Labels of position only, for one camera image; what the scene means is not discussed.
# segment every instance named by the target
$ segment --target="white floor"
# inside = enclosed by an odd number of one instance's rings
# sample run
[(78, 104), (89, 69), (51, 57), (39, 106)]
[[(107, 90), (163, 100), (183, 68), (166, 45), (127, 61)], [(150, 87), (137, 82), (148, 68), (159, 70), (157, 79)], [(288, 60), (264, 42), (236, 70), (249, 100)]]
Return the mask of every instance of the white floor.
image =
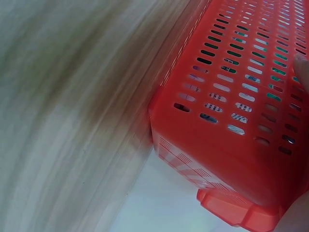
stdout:
[(151, 153), (110, 232), (245, 232), (200, 206), (197, 188)]

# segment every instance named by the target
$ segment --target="red plastic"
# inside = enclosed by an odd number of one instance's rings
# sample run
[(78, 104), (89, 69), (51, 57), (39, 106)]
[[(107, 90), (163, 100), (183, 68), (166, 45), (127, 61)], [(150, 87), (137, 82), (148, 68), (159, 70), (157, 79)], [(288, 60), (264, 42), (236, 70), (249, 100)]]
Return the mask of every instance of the red plastic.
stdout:
[(233, 226), (274, 229), (308, 189), (304, 0), (214, 0), (151, 107), (159, 156)]

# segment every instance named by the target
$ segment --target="red plastic basket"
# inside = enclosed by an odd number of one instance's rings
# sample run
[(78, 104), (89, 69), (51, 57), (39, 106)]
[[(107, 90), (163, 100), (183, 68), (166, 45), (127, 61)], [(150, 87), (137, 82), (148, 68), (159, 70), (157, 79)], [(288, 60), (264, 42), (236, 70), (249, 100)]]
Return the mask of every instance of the red plastic basket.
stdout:
[(151, 106), (154, 146), (233, 226), (272, 231), (308, 189), (304, 0), (214, 0)]

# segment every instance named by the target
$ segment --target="finger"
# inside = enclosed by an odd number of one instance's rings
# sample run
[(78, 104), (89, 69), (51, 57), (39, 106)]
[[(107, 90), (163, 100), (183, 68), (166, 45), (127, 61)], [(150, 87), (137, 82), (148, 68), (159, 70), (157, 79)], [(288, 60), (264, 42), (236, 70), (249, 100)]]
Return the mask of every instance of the finger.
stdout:
[(294, 72), (305, 90), (309, 93), (309, 61), (305, 56), (301, 54), (295, 55)]

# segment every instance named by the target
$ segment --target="blurred surface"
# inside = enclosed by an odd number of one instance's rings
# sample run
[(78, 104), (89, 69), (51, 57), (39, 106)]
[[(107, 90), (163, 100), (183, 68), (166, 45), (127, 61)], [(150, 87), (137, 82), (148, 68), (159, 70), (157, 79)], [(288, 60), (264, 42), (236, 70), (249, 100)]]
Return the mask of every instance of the blurred surface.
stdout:
[(158, 75), (206, 2), (0, 2), (1, 232), (108, 230), (151, 150)]
[(204, 209), (197, 188), (151, 152), (109, 232), (246, 232)]

